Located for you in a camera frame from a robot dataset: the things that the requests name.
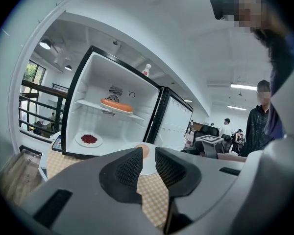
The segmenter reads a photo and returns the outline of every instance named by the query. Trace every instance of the refrigerator door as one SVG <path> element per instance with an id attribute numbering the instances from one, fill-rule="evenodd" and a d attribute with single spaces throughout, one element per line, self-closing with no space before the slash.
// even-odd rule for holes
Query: refrigerator door
<path id="1" fill-rule="evenodd" d="M 182 150 L 193 108 L 168 87 L 164 88 L 147 142 Z"/>

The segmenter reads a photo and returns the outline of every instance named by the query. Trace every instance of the ceiling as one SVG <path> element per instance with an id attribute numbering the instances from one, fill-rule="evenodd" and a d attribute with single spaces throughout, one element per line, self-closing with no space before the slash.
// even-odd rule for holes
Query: ceiling
<path id="1" fill-rule="evenodd" d="M 217 21 L 210 0 L 145 0 L 148 4 L 170 16 L 172 25 L 179 29 L 181 37 L 198 55 L 213 105 L 237 106 L 252 109 L 257 104 L 255 91 L 230 88 L 231 83 L 257 85 L 260 80 L 270 79 L 271 65 L 267 50 L 253 37 L 248 29 L 234 26 L 233 22 Z M 44 37 L 54 42 L 55 48 L 65 52 L 75 71 L 90 45 L 95 45 L 142 71 L 151 64 L 150 78 L 160 85 L 171 87 L 184 99 L 187 93 L 160 67 L 143 57 L 126 43 L 117 41 L 96 29 L 56 20 Z M 55 55 L 37 46 L 35 52 L 53 63 Z"/>
<path id="2" fill-rule="evenodd" d="M 60 70 L 64 70 L 64 67 L 70 64 L 72 72 L 75 72 L 87 49 L 90 45 L 94 45 L 139 71 L 143 71 L 146 64 L 150 64 L 149 78 L 159 85 L 170 87 L 183 99 L 188 99 L 186 92 L 153 61 L 145 58 L 129 45 L 101 31 L 79 23 L 57 19 L 42 38 L 51 40 L 54 48 L 50 51 L 38 44 L 34 52 Z M 62 56 L 62 62 L 56 62 L 59 56 Z"/>

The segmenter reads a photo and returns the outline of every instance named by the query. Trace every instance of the refrigerator fan vent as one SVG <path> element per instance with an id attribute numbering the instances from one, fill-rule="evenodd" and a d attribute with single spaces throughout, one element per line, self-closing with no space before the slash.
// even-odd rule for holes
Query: refrigerator fan vent
<path id="1" fill-rule="evenodd" d="M 105 110 L 103 110 L 102 113 L 107 114 L 107 115 L 109 115 L 109 116 L 114 116 L 114 115 L 115 115 L 115 113 L 113 113 L 113 112 L 108 112 L 108 111 L 105 111 Z"/>
<path id="2" fill-rule="evenodd" d="M 122 96 L 122 92 L 123 92 L 123 90 L 122 90 L 121 88 L 119 88 L 119 87 L 116 87 L 116 86 L 112 85 L 112 86 L 110 87 L 109 92 L 112 92 L 112 93 L 114 93 L 114 94 L 116 94 L 116 95 Z"/>
<path id="3" fill-rule="evenodd" d="M 114 102 L 119 102 L 119 98 L 116 95 L 110 95 L 107 97 L 107 99 L 114 101 Z"/>

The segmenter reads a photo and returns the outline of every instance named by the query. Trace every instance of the red beans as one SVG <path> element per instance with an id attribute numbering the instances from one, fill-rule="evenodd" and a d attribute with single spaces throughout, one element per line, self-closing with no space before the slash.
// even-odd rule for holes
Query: red beans
<path id="1" fill-rule="evenodd" d="M 84 135 L 80 139 L 82 139 L 84 143 L 96 143 L 96 141 L 98 140 L 93 135 L 89 135 L 89 134 Z"/>

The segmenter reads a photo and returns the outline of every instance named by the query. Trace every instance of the small bottle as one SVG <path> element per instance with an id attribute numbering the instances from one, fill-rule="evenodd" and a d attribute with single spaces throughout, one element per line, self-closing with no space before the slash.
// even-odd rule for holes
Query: small bottle
<path id="1" fill-rule="evenodd" d="M 145 69 L 142 71 L 142 74 L 144 74 L 145 76 L 149 76 L 149 69 L 151 68 L 150 64 L 146 64 Z"/>

